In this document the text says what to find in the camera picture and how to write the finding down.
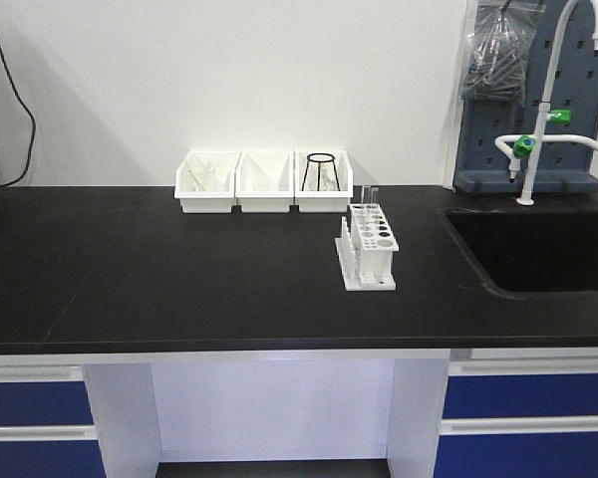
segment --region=pegboard drying rack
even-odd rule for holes
[[[553,0],[538,24],[529,54],[524,106],[502,102],[465,102],[456,155],[453,185],[468,193],[519,192],[523,174],[509,182],[509,160],[494,145],[502,134],[534,130],[551,42],[567,0]],[[594,25],[590,2],[574,10],[563,43],[552,95],[553,109],[571,109],[568,125],[549,124],[546,134],[598,134],[598,55],[594,55]],[[598,179],[589,173],[593,151],[576,143],[546,143],[541,152],[535,192],[590,192]],[[526,169],[526,159],[522,170]]]

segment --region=black countertop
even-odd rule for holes
[[[395,292],[346,292],[342,214],[183,214],[169,187],[0,191],[0,354],[598,347],[598,292],[489,292],[440,210],[511,196],[385,186]],[[533,211],[598,209],[598,193]]]

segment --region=white test tube rack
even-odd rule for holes
[[[341,218],[335,239],[347,291],[394,291],[392,255],[399,244],[378,204],[351,204],[351,227]]]

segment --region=white wall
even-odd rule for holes
[[[386,456],[393,360],[151,368],[162,461]]]
[[[345,148],[440,184],[466,0],[0,0],[29,184],[173,184],[190,148]],[[0,176],[29,126],[0,66]]]

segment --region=glass tube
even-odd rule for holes
[[[368,224],[368,207],[372,186],[361,186],[361,221]]]
[[[376,209],[379,207],[379,188],[373,187],[370,190],[370,208]]]

